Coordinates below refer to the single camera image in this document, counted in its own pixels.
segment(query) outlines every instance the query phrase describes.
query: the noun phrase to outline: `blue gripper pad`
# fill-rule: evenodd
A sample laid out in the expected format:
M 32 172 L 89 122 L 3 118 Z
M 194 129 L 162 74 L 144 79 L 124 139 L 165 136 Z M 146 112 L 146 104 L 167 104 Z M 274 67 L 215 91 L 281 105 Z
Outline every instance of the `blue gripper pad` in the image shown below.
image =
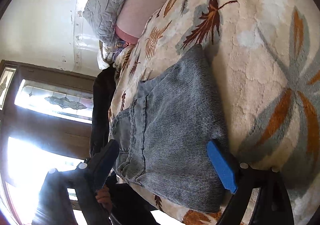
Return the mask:
M 224 188 L 234 194 L 238 188 L 236 183 L 238 162 L 230 152 L 226 152 L 214 139 L 209 141 L 207 152 Z

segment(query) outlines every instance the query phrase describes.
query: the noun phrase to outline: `white wall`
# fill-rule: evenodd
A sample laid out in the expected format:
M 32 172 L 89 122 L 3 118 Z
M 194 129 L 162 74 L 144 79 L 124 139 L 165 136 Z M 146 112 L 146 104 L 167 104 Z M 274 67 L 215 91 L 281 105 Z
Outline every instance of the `white wall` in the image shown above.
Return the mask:
M 0 20 L 0 58 L 73 71 L 76 1 L 12 0 Z M 98 48 L 84 51 L 78 72 L 97 75 Z

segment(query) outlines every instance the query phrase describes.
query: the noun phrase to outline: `bed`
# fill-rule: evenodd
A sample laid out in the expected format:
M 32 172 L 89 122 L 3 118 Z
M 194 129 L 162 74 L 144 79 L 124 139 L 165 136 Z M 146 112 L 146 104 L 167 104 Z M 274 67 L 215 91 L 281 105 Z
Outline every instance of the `bed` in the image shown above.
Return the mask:
M 313 0 L 167 0 L 136 45 L 116 61 L 109 121 L 127 108 L 140 80 L 159 76 L 195 43 L 206 51 L 228 127 L 230 151 L 257 169 L 281 170 L 295 224 L 320 205 L 320 14 Z M 202 214 L 131 186 L 173 218 L 215 224 Z M 242 224 L 248 224 L 253 191 Z

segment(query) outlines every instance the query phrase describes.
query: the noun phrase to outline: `cream fleece blanket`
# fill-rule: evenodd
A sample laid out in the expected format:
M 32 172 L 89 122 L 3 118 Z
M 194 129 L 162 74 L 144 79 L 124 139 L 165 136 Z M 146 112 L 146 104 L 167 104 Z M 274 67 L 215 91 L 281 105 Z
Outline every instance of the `cream fleece blanket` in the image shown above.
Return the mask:
M 231 152 L 254 168 L 278 167 L 295 224 L 305 225 L 320 205 L 319 41 L 313 0 L 168 0 L 120 57 L 110 118 L 130 105 L 139 80 L 160 75 L 201 43 L 222 97 Z M 215 224 L 224 209 L 196 213 L 132 187 L 185 224 Z M 256 197 L 254 191 L 243 224 Z

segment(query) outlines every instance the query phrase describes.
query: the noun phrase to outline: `gray striped fabric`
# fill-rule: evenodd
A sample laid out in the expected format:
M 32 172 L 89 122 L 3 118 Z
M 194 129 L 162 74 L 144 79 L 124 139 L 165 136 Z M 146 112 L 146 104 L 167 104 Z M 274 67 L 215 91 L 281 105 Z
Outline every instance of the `gray striped fabric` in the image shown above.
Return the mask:
M 220 98 L 201 45 L 160 76 L 140 82 L 130 107 L 114 119 L 116 173 L 189 209 L 219 210 L 223 186 L 206 151 L 228 148 Z

